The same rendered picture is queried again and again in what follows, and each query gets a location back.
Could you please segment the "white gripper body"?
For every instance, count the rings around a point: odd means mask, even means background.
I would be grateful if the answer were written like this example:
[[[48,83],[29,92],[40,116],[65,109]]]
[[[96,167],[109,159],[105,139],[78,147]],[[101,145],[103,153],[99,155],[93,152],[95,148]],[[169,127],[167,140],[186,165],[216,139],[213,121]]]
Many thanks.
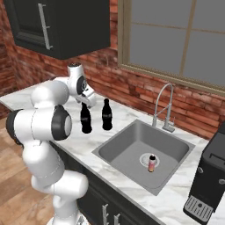
[[[76,101],[85,103],[89,108],[92,108],[96,104],[95,91],[87,86],[81,95],[76,96]]]

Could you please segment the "large black bottle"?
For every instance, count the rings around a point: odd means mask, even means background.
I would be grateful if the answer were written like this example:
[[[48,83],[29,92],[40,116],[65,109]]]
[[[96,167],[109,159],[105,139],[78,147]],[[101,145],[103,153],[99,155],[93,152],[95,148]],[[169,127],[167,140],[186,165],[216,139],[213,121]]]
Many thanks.
[[[102,121],[103,121],[102,128],[104,130],[108,131],[113,128],[112,119],[113,119],[113,113],[112,113],[111,107],[109,106],[109,99],[105,98],[104,106],[102,109]]]
[[[85,103],[82,103],[82,110],[80,113],[80,120],[82,124],[82,132],[89,134],[92,131],[91,127],[91,114]]]

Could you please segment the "grey steel sink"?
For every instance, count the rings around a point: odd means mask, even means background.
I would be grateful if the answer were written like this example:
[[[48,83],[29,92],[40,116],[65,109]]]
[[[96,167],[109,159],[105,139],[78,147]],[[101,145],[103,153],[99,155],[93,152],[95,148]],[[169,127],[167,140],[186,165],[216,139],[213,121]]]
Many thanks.
[[[190,142],[135,120],[92,153],[157,195],[194,148]],[[156,156],[153,172],[149,172],[150,155]]]

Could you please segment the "small pink bottle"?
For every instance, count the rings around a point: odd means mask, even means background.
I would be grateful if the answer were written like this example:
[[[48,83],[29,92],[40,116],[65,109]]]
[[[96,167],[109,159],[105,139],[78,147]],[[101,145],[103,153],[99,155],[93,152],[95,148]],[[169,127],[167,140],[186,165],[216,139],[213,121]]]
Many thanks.
[[[149,172],[153,172],[155,170],[155,164],[156,164],[156,156],[150,155],[150,157],[149,157]]]

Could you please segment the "silver spring tap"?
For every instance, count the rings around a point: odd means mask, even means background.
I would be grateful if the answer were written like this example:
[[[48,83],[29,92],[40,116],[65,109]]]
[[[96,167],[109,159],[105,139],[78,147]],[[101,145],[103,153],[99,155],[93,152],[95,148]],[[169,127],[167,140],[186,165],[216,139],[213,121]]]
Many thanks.
[[[158,111],[157,110],[157,107],[158,107],[159,99],[160,99],[161,95],[163,94],[163,91],[167,87],[170,87],[171,88],[171,95],[170,95],[169,103],[161,111]],[[167,83],[160,90],[160,92],[159,92],[159,94],[157,96],[156,105],[155,105],[155,112],[154,112],[154,116],[153,116],[153,120],[152,120],[152,127],[156,127],[157,116],[160,115],[162,112],[167,111],[166,116],[165,116],[165,120],[164,120],[163,130],[168,131],[170,133],[173,133],[175,131],[174,122],[170,122],[170,118],[171,118],[171,107],[172,107],[172,97],[173,97],[173,85],[171,83]]]

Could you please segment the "black base cupboard door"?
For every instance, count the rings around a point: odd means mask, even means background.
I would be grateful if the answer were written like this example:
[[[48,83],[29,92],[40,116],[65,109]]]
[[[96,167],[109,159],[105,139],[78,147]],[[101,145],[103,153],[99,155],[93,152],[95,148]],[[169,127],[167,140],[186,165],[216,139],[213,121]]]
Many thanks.
[[[120,214],[120,225],[158,225],[156,221],[125,198],[113,197],[110,200],[110,208],[112,221],[114,215]]]
[[[109,225],[113,225],[110,216],[110,200],[107,195],[108,187],[95,175],[89,174],[87,193],[78,200],[78,206],[91,225],[103,225],[102,206],[108,204],[107,213]]]

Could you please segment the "black coffee machine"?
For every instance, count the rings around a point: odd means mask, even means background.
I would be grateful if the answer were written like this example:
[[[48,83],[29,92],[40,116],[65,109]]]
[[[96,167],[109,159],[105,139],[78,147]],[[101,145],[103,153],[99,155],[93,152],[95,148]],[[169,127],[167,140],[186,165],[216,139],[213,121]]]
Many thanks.
[[[225,120],[202,151],[183,212],[207,225],[225,193]]]

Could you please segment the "black wall cupboard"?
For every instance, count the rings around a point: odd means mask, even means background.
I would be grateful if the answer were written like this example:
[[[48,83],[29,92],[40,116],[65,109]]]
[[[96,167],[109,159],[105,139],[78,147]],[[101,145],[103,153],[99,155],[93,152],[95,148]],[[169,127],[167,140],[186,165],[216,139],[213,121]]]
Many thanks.
[[[47,0],[60,60],[110,46],[109,0]]]

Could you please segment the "black wall cupboard door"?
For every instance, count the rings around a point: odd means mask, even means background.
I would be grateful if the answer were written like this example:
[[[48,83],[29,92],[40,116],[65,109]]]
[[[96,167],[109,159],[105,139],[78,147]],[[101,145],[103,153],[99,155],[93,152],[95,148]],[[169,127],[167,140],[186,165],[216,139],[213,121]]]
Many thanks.
[[[54,28],[49,17],[47,0],[3,0],[4,7],[11,25],[14,42],[17,46],[41,53],[56,59],[60,58],[57,40],[54,37]],[[44,14],[50,45],[46,49],[38,3],[45,4]]]

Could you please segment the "window with tan frame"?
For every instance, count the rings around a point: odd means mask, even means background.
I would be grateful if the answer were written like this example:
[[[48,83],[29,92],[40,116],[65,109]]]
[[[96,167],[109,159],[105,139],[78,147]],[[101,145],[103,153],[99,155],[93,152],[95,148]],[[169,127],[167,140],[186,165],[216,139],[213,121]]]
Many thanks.
[[[225,97],[225,0],[118,0],[118,62]]]

